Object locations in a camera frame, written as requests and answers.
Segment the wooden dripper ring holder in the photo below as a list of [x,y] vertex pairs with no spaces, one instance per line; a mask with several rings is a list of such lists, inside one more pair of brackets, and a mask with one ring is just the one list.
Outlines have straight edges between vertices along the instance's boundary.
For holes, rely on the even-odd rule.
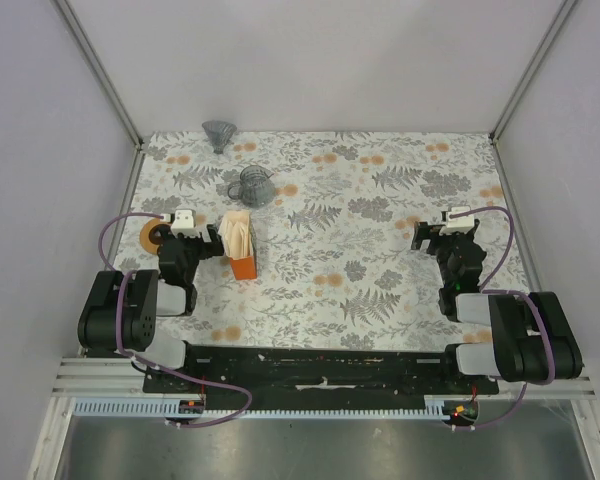
[[158,249],[171,234],[171,225],[160,219],[149,220],[141,229],[139,242],[149,254],[157,255]]

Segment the orange coffee filter box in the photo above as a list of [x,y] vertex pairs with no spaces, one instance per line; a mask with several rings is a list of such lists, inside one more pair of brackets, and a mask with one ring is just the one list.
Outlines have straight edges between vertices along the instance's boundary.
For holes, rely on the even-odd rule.
[[250,212],[227,211],[221,220],[219,235],[234,278],[255,280],[257,265]]

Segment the glass coffee server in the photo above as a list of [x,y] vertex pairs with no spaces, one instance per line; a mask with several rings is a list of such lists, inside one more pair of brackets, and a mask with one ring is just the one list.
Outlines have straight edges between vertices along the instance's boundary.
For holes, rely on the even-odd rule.
[[244,168],[239,179],[227,188],[231,200],[240,201],[250,208],[262,207],[270,203],[276,196],[276,187],[272,181],[273,173],[258,165]]

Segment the glass cone dripper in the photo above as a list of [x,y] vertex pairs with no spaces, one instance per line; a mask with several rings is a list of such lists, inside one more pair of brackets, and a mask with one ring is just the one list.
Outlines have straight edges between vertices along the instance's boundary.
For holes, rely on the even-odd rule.
[[235,124],[221,120],[205,121],[202,123],[202,128],[211,143],[213,152],[217,155],[224,153],[225,147],[237,131]]

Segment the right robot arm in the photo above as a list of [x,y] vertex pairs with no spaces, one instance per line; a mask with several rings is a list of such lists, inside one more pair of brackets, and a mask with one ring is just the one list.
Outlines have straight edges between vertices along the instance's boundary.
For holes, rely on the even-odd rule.
[[491,331],[489,342],[463,341],[445,349],[451,360],[438,368],[440,386],[457,394],[474,376],[535,384],[579,377],[582,355],[555,293],[479,290],[486,252],[474,240],[476,230],[449,233],[444,225],[427,222],[414,226],[411,248],[427,242],[426,253],[438,264],[442,315]]

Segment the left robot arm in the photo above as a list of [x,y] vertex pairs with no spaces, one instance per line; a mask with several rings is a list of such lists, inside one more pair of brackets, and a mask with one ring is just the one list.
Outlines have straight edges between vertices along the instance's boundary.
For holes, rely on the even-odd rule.
[[165,379],[178,392],[199,384],[200,368],[186,359],[187,344],[157,326],[159,317],[189,316],[197,301],[194,278],[201,261],[224,255],[217,228],[186,237],[160,225],[158,268],[96,275],[79,318],[79,342],[90,353],[118,353],[151,368],[167,368]]

